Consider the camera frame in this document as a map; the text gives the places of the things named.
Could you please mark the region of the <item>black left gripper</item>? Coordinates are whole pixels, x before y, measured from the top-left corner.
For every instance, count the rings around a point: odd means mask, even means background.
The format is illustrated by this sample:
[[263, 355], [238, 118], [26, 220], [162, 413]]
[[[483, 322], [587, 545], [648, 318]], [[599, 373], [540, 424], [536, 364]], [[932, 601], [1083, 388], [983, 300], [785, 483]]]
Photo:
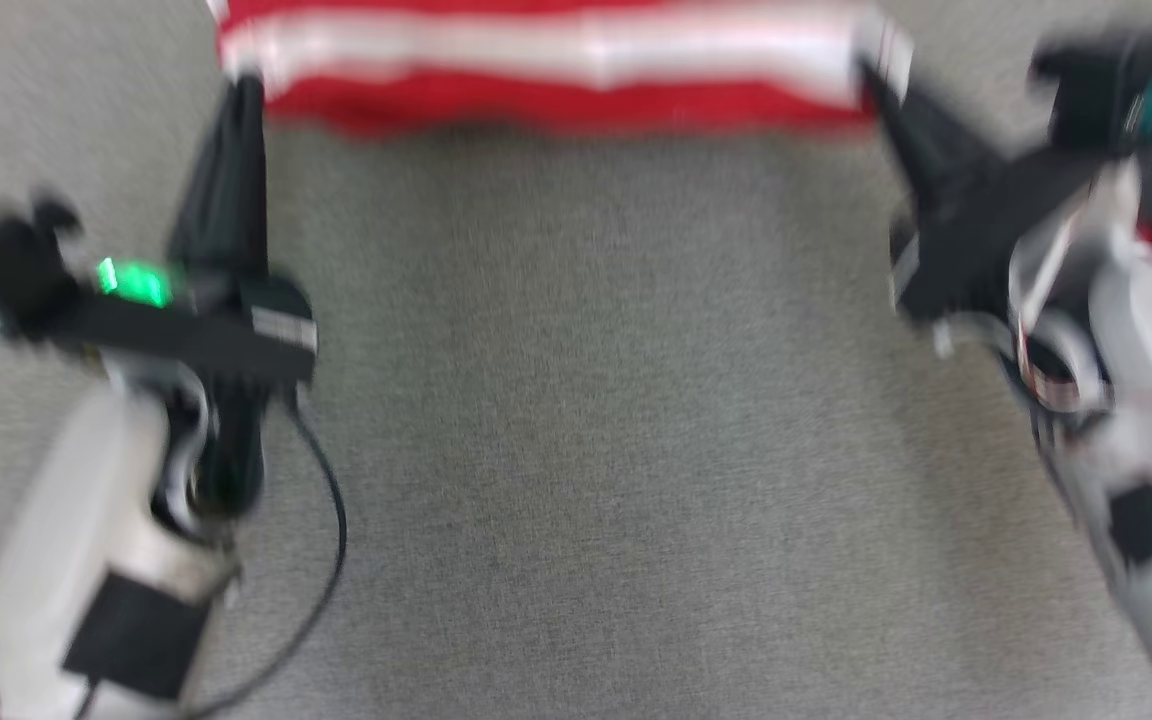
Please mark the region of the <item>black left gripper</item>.
[[223, 88], [166, 247], [175, 268], [105, 258], [38, 338], [266, 389], [314, 382], [314, 310], [291, 278], [270, 274], [264, 101], [257, 76]]

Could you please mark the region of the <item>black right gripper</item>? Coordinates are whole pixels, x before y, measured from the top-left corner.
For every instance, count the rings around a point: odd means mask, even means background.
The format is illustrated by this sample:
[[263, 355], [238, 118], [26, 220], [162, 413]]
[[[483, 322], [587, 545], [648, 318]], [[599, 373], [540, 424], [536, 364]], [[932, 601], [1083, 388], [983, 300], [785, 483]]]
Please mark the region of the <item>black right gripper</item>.
[[1011, 251], [1068, 218], [1111, 158], [1037, 149], [1005, 162], [922, 74], [899, 94], [876, 61], [858, 69], [914, 209], [892, 223], [893, 305], [915, 325], [969, 311], [1005, 318]]

